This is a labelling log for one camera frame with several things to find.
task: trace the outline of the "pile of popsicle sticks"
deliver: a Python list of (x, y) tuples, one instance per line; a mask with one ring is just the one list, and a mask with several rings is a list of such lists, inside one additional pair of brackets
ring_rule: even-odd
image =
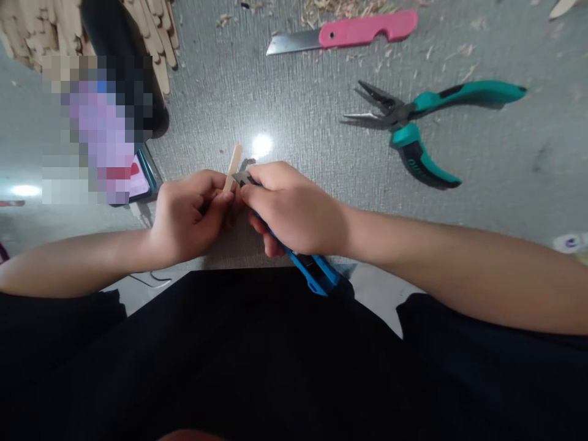
[[(179, 40), (170, 0), (122, 0), (153, 57), (164, 94), (170, 93), (167, 63), (178, 65)], [(95, 55), (80, 15), (81, 0), (0, 0), (0, 39), (8, 56), (42, 70), (43, 55)]]

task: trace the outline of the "smartphone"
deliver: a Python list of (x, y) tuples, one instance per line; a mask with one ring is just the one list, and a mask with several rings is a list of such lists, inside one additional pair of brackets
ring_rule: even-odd
[(151, 168), (145, 160), (143, 150), (139, 149), (130, 167), (129, 203), (151, 196), (157, 190), (157, 184)]

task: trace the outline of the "needle-nose pliers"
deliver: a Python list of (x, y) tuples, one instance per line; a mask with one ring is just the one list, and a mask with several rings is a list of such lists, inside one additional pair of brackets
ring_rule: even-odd
[(359, 81), (359, 84), (383, 114), (375, 115), (369, 112), (344, 116), (363, 122), (368, 127), (390, 129), (393, 133), (390, 146), (400, 152), (408, 171), (419, 181), (441, 190), (458, 187), (462, 181), (436, 166), (424, 147), (418, 127), (410, 121), (451, 104), (495, 107), (517, 101), (527, 92), (526, 88), (502, 81), (474, 81), (439, 93), (427, 91), (416, 97), (413, 102), (405, 104), (402, 100), (363, 81)]

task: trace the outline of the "person's right hand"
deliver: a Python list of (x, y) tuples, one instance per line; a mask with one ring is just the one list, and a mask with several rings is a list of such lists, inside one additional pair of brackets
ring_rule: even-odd
[[(286, 162), (254, 165), (248, 172), (263, 188), (245, 185), (241, 188), (243, 201), (259, 213), (284, 245), (302, 254), (345, 254), (350, 207)], [(253, 211), (249, 213), (249, 223), (263, 235), (269, 257), (284, 254)]]

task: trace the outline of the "metal blade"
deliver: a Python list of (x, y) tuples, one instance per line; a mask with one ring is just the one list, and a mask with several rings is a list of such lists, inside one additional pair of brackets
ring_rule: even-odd
[(321, 49), (319, 42), (320, 29), (273, 36), (266, 55), (286, 52), (299, 52), (308, 49)]

